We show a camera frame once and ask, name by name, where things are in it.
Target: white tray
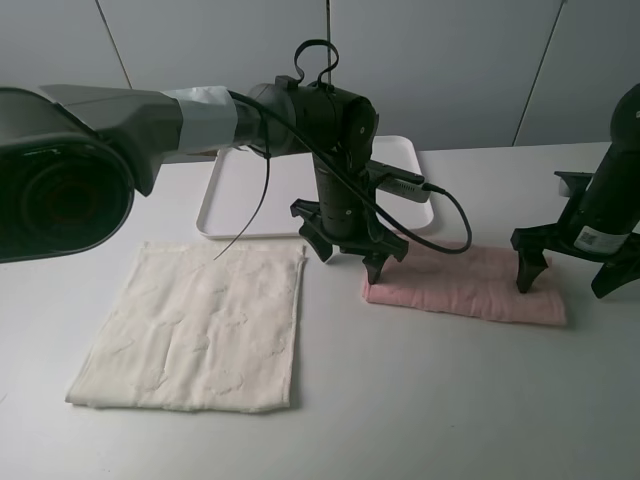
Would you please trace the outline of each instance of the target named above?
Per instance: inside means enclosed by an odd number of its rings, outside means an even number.
[[[404,137],[376,137],[371,158],[424,175],[413,144]],[[254,153],[234,149],[222,151],[215,162],[196,222],[200,233],[210,239],[235,237],[258,205],[264,175],[264,159]],[[318,200],[311,154],[273,158],[269,191],[260,213],[244,236],[297,235],[302,220],[291,217],[289,207],[298,198]],[[377,200],[410,230],[420,230],[433,220],[431,201],[414,203],[379,190]]]

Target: folded pink towel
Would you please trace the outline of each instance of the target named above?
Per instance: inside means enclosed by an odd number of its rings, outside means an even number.
[[[379,283],[369,285],[365,275],[362,296],[369,303],[497,322],[566,325],[552,269],[545,270],[526,294],[518,292],[517,274],[518,254],[513,250],[473,246],[463,254],[446,255],[411,242],[402,263],[387,261]]]

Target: white table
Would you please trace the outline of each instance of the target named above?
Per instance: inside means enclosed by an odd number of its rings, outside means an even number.
[[[550,223],[556,169],[605,144],[421,154],[479,244]],[[309,251],[293,385],[269,415],[96,411],[63,402],[143,240],[205,241],[210,164],[163,168],[108,243],[0,266],[2,479],[638,479],[640,282],[598,301],[598,265],[557,256],[571,325],[553,329],[374,306],[356,257]],[[437,236],[462,239],[434,205]]]

